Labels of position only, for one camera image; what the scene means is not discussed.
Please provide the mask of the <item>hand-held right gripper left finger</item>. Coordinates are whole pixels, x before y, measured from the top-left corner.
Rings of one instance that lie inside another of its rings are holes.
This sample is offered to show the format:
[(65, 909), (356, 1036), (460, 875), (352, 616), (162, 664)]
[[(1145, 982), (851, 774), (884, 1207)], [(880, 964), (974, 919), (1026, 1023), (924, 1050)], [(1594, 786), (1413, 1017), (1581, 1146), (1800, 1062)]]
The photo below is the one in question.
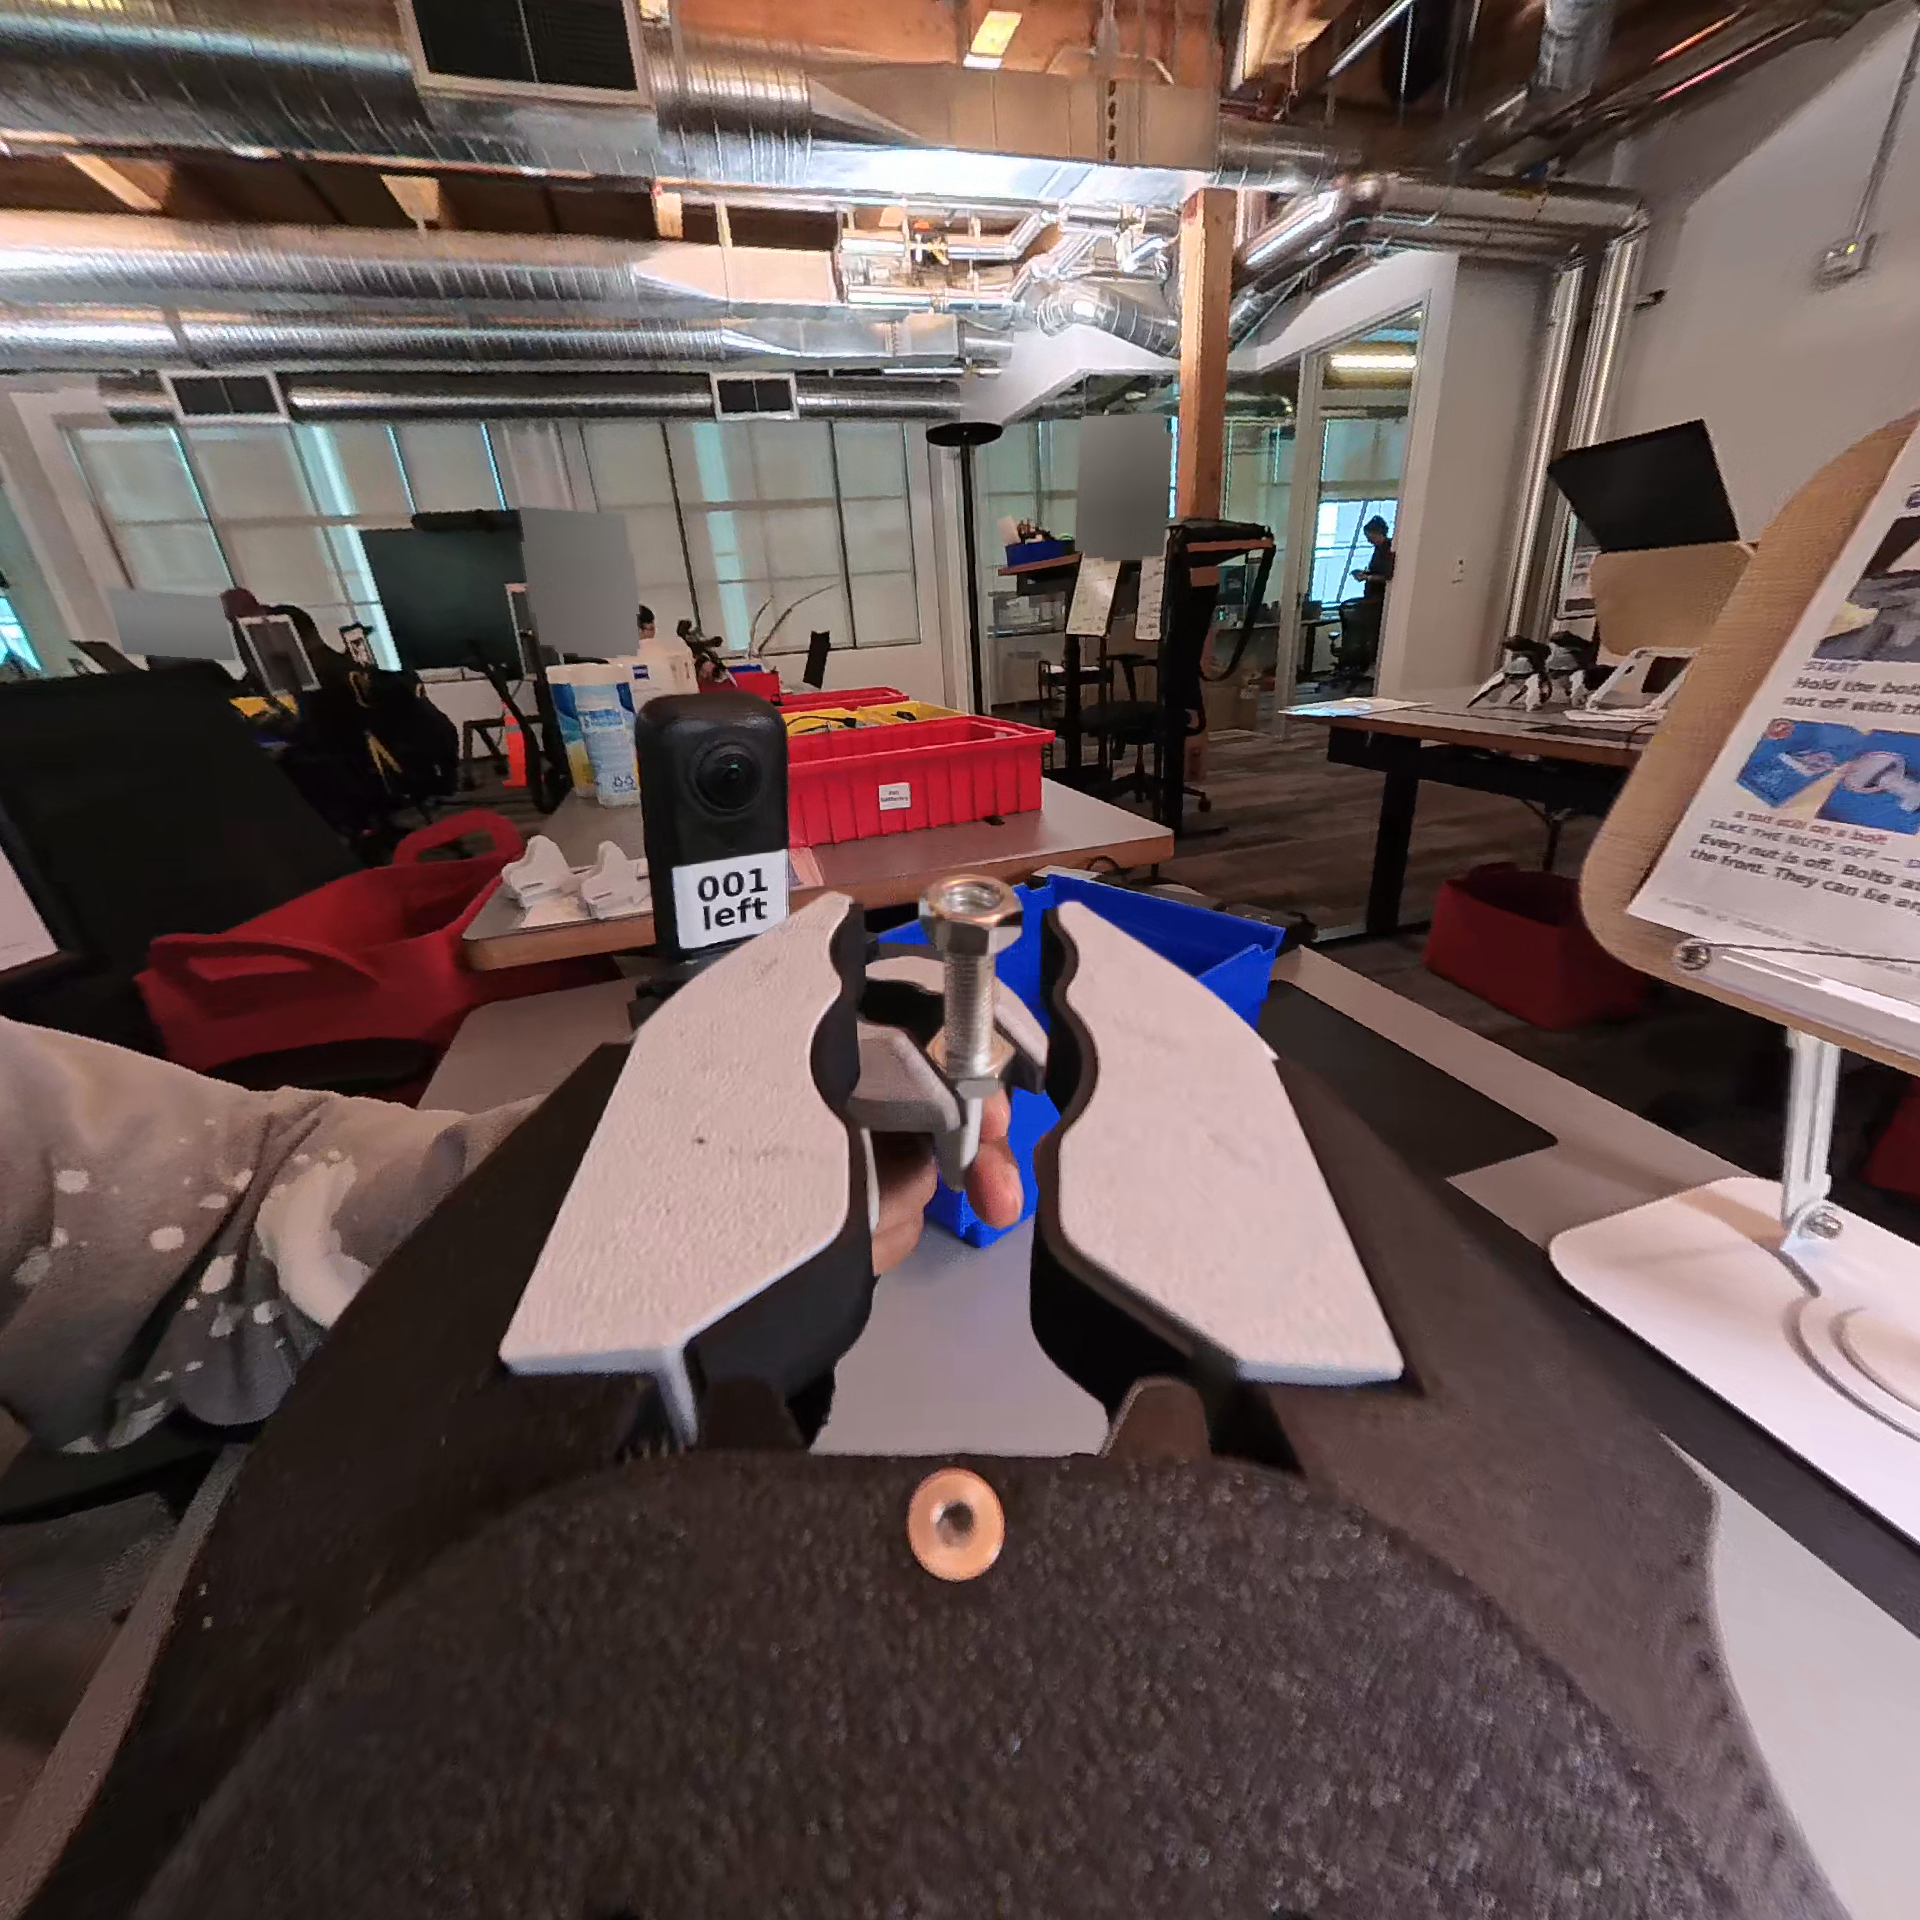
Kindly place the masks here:
[(500, 1339), (514, 1376), (707, 1397), (824, 1383), (874, 1308), (874, 1168), (851, 1121), (863, 909), (821, 894), (697, 971), (634, 1039)]

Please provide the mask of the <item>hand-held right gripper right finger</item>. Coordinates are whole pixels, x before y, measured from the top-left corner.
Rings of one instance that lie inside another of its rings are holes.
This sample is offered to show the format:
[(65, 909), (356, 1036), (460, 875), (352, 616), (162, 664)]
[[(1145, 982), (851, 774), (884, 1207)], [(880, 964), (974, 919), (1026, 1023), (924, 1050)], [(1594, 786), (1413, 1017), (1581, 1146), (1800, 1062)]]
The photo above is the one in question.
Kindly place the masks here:
[(1083, 900), (1046, 914), (1035, 1332), (1083, 1383), (1389, 1383), (1404, 1354), (1261, 1030)]

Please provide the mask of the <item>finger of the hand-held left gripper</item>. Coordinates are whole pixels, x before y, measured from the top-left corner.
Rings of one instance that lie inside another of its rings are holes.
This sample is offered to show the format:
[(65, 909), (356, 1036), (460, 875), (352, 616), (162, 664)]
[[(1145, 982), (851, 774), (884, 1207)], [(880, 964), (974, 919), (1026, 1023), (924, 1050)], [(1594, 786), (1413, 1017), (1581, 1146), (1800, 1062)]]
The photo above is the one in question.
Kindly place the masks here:
[(946, 1186), (964, 1186), (987, 1107), (987, 1056), (954, 1065), (941, 1030), (860, 1030), (858, 1076), (849, 1115), (876, 1134), (919, 1134), (934, 1142)]
[[(898, 1027), (937, 1056), (944, 1054), (946, 989), (944, 973), (868, 973), (868, 1021)], [(996, 985), (996, 1036), (1014, 1059), (1004, 1069), (1011, 1091), (1043, 1094), (1048, 1080), (1048, 1028), (1026, 1002), (1001, 982)]]

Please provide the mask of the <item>silver hex bolt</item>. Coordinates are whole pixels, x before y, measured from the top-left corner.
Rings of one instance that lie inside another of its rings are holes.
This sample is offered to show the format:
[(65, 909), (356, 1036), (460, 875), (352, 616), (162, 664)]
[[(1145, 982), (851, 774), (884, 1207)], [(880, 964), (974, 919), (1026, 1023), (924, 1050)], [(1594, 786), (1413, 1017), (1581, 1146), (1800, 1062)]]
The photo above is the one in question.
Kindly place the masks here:
[(999, 1039), (996, 962), (1022, 938), (1022, 896), (999, 875), (954, 874), (925, 890), (919, 919), (944, 968), (950, 1046), (985, 1046)]

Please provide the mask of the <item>blue plastic bin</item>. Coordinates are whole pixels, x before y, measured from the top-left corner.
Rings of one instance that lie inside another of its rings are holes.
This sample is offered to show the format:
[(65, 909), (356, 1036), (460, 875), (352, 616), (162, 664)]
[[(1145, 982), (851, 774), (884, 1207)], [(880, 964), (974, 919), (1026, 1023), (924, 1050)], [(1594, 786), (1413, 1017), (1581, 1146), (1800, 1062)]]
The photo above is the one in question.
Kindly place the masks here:
[(1048, 1080), (1043, 1094), (1007, 1091), (1052, 1120), (1020, 1161), (1022, 1218), (1040, 1218), (1035, 1277), (1087, 1279), (1189, 1328), (1214, 1310), (1231, 1324), (1237, 1290), (1255, 1299), (1280, 1270), (1261, 1249), (1280, 1218), (1263, 1191), (1274, 1172), (1261, 1133), (1268, 1146), (1294, 1141), (1325, 1243), (1343, 1236), (1274, 1050), (1228, 1021), (1253, 1021), (1255, 1002), (1223, 994), (1217, 1011), (1202, 998), (1217, 973), (1140, 932), (1140, 911), (1176, 905), (1095, 880), (1017, 894), (1023, 927), (996, 982), (1046, 1023)]

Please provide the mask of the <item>person's left forearm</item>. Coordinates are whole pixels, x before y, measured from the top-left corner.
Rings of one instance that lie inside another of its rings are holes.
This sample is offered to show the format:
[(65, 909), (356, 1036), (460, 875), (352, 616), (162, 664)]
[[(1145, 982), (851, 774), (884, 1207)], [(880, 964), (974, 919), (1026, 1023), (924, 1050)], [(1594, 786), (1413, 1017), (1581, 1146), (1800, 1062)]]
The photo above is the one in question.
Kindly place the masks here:
[(4, 1021), (6, 1463), (266, 1422), (534, 1108), (247, 1091)]

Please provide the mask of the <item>blue white wipes canister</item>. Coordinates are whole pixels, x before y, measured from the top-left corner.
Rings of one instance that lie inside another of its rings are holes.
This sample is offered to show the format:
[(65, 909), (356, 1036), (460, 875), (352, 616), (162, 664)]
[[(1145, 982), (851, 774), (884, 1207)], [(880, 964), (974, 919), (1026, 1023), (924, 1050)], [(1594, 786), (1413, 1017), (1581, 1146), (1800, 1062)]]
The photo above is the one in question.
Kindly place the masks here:
[(552, 665), (547, 690), (577, 792), (609, 808), (639, 805), (634, 665), (627, 661)]

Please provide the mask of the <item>wooden edged table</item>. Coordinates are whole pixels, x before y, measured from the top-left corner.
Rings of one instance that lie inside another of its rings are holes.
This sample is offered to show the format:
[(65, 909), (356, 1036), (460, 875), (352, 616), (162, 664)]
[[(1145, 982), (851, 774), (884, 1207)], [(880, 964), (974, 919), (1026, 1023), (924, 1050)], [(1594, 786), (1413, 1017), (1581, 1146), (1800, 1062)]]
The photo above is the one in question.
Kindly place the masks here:
[[(860, 906), (900, 906), (916, 905), (934, 878), (950, 874), (1022, 880), (1055, 866), (1080, 871), (1101, 857), (1119, 871), (1154, 868), (1174, 853), (1170, 830), (1122, 805), (1058, 780), (1046, 780), (1043, 792), (1036, 811), (797, 850), (792, 901), (803, 906), (829, 890), (849, 894)], [(464, 931), (464, 962), (472, 971), (494, 973), (641, 951), (653, 938), (649, 914), (530, 924), (514, 900), (490, 894)]]

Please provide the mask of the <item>black rectangular device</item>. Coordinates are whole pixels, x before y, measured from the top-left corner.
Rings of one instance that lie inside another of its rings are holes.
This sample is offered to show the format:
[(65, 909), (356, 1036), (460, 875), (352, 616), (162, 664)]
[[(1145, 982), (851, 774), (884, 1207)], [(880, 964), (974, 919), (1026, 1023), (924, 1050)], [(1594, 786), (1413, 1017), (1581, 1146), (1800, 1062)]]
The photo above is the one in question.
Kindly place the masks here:
[(1214, 894), (1202, 894), (1194, 887), (1188, 887), (1180, 880), (1157, 880), (1157, 878), (1136, 875), (1136, 874), (1096, 874), (1096, 871), (1065, 868), (1065, 866), (1046, 868), (1043, 878), (1083, 878), (1083, 880), (1095, 880), (1109, 889), (1119, 889), (1125, 894), (1170, 900), (1182, 906), (1209, 909), (1214, 914), (1240, 916), (1240, 919), (1258, 923), (1258, 924), (1274, 924), (1274, 927), (1310, 924), (1312, 927), (1312, 919), (1296, 906), (1275, 906), (1275, 905), (1263, 905), (1253, 900), (1222, 900)]

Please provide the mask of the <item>black jacket yellow print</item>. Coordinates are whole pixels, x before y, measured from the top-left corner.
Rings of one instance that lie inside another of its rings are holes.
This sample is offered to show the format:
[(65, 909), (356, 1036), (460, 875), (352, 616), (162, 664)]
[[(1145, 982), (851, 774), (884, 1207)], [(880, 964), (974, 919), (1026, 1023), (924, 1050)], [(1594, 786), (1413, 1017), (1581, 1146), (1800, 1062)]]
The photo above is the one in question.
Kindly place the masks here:
[(220, 605), (251, 692), (234, 704), (302, 799), (367, 866), (456, 796), (460, 734), (421, 675), (377, 664), (364, 629), (330, 644), (294, 603), (228, 589)]

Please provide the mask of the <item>wooden desk black legs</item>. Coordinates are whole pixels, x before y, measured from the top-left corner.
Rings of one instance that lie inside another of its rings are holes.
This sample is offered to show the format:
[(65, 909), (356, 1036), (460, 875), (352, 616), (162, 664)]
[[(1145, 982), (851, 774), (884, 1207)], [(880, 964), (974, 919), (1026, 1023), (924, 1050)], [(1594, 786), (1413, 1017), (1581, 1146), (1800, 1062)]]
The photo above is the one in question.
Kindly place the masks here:
[(1639, 714), (1386, 699), (1301, 703), (1280, 721), (1325, 727), (1332, 766), (1381, 780), (1363, 916), (1327, 935), (1327, 945), (1417, 927), (1404, 919), (1404, 878), (1423, 791), (1525, 802), (1546, 831), (1539, 868), (1553, 874), (1570, 822), (1612, 808), (1658, 726)]

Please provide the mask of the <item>black standing desk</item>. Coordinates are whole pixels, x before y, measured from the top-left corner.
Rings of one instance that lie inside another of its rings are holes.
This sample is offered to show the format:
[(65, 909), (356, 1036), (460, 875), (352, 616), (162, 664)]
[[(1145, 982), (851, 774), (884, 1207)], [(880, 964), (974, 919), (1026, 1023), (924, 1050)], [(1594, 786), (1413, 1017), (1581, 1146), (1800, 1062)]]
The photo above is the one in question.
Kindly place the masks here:
[(1176, 839), (1214, 799), (1188, 766), (1209, 734), (1209, 692), (1237, 682), (1258, 638), (1275, 537), (1255, 520), (1180, 517), (1139, 561), (1101, 561), (1064, 541), (1017, 550), (1001, 577), (1065, 612), (1058, 745), (1064, 780), (1139, 801)]

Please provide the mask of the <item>large black panel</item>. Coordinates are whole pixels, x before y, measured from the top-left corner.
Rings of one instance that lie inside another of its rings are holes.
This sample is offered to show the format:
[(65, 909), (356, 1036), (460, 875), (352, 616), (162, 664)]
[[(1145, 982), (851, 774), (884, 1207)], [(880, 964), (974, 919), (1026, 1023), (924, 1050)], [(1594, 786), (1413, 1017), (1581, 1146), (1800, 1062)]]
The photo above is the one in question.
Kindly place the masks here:
[(159, 938), (234, 931), (361, 868), (231, 687), (211, 661), (6, 683), (6, 859), (58, 944), (6, 964), (6, 1017), (159, 1052), (136, 989)]

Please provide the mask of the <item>black silver desk tools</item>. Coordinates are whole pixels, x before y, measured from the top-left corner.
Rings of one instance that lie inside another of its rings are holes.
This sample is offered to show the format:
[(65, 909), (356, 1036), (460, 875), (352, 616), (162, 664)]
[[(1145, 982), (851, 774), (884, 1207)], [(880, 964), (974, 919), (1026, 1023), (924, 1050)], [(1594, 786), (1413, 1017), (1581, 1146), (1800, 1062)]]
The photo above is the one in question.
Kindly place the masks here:
[(1503, 642), (1498, 673), (1478, 687), (1467, 708), (1583, 709), (1609, 675), (1591, 635), (1565, 626), (1546, 639), (1513, 635)]

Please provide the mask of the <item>white stand rod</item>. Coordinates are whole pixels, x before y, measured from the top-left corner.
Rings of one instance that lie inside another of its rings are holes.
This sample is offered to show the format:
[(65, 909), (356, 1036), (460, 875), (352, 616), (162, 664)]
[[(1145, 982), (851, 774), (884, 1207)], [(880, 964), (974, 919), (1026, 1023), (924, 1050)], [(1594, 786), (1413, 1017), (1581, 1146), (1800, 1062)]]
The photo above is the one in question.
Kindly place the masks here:
[(1784, 1249), (1832, 1240), (1844, 1230), (1844, 1220), (1831, 1203), (1844, 1050), (1794, 1027), (1785, 1028), (1785, 1042)]

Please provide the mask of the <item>wooden poster board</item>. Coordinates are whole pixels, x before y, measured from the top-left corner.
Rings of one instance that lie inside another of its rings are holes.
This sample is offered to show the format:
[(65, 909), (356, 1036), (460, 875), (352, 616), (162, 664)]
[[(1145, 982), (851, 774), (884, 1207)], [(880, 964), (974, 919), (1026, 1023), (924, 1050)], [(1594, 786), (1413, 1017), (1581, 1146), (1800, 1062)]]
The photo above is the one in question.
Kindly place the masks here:
[(1581, 894), (1591, 932), (1630, 968), (1915, 1077), (1917, 989), (1915, 1002), (1844, 994), (1832, 979), (1715, 959), (1714, 949), (1630, 914), (1731, 723), (1784, 656), (1789, 629), (1858, 529), (1907, 437), (1915, 437), (1915, 415), (1869, 433), (1819, 469), (1765, 529), (1741, 585), (1695, 650), (1667, 721), (1587, 856)]

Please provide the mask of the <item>white tablet stand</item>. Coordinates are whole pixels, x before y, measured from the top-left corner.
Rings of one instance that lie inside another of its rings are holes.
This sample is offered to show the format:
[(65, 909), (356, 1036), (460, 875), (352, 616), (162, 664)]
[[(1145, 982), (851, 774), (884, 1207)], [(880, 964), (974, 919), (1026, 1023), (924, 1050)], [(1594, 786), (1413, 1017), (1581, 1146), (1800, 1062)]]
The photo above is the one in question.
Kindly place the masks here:
[(1651, 714), (1671, 703), (1687, 675), (1695, 648), (1635, 648), (1623, 661), (1600, 661), (1600, 679), (1583, 694), (1583, 713)]

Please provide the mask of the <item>white black marker board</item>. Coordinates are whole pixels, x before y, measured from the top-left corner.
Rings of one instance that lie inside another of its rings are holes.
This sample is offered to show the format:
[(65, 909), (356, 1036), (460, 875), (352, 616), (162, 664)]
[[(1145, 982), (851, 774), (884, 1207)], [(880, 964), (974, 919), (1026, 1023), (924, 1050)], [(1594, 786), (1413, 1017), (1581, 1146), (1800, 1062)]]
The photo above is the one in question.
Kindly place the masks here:
[(9, 846), (4, 846), (0, 871), (4, 976), (22, 968), (38, 968), (48, 962), (58, 962), (63, 955), (61, 938), (41, 914)]

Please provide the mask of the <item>small wooden board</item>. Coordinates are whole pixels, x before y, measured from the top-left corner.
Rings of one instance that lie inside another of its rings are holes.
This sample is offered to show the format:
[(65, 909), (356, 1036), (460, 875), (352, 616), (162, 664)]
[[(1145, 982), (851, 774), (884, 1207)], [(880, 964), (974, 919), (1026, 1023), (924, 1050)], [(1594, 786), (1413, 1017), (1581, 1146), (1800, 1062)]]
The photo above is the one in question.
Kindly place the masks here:
[(1704, 644), (1753, 559), (1748, 541), (1600, 552), (1591, 599), (1601, 652), (1628, 659), (1640, 648)]

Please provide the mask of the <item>ceiling vent grille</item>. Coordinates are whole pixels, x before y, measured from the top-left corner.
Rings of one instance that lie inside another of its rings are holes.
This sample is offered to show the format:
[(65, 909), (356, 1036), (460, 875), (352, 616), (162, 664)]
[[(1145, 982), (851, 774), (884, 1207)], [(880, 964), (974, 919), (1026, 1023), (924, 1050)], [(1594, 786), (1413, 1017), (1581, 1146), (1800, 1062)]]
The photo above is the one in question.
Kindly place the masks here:
[(421, 85), (474, 99), (650, 107), (631, 2), (396, 2)]

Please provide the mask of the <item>small black panel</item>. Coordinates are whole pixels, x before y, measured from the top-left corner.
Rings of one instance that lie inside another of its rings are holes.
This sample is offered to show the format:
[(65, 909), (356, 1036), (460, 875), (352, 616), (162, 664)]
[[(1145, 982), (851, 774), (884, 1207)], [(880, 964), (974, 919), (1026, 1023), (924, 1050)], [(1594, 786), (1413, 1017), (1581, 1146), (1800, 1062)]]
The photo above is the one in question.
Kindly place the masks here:
[(1548, 477), (1601, 554), (1741, 541), (1706, 420), (1569, 449)]

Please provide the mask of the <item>black wall screen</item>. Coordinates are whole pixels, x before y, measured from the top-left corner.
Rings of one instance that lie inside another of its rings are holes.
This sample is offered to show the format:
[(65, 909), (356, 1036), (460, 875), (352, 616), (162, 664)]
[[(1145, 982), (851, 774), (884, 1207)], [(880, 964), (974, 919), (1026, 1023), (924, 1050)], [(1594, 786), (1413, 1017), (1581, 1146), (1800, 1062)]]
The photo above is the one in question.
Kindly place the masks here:
[(412, 526), (364, 526), (356, 537), (406, 668), (521, 673), (509, 595), (525, 585), (518, 513), (424, 513)]

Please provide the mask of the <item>slim silver ventilation duct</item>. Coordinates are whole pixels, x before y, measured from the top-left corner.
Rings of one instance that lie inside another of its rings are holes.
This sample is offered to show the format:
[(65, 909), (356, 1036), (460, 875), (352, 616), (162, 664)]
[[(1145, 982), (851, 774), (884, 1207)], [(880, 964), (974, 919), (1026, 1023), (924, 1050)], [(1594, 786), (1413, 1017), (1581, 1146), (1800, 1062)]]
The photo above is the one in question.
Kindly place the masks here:
[[(944, 422), (961, 415), (961, 380), (904, 372), (793, 372), (801, 420)], [(685, 420), (716, 422), (710, 372), (279, 372), (290, 420), (345, 422), (518, 422)], [(159, 372), (104, 372), (101, 407), (119, 424), (185, 424)]]

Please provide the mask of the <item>wooden support post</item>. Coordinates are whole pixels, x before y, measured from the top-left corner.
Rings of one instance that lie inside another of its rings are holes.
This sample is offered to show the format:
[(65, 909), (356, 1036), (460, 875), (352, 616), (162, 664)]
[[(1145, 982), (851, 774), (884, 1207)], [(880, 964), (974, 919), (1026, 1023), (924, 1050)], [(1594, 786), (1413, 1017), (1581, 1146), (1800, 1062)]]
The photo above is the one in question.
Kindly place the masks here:
[(1228, 459), (1228, 354), (1237, 275), (1237, 191), (1197, 188), (1180, 232), (1180, 411), (1174, 429), (1174, 513), (1222, 510)]

